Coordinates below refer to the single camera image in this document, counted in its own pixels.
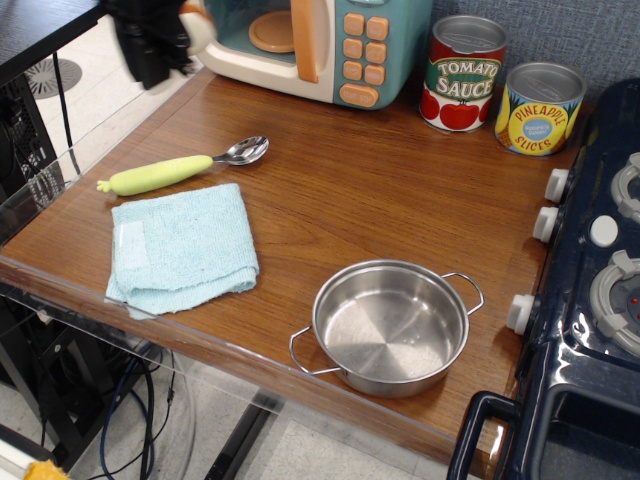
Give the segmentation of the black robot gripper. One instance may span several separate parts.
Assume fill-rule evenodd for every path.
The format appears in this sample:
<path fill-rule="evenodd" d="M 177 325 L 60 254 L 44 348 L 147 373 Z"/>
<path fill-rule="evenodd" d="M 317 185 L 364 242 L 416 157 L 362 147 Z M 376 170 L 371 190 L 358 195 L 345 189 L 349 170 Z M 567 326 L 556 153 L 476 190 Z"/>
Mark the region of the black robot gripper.
<path fill-rule="evenodd" d="M 103 1 L 130 73 L 150 90 L 172 70 L 191 72 L 189 38 L 180 19 L 184 1 Z"/>

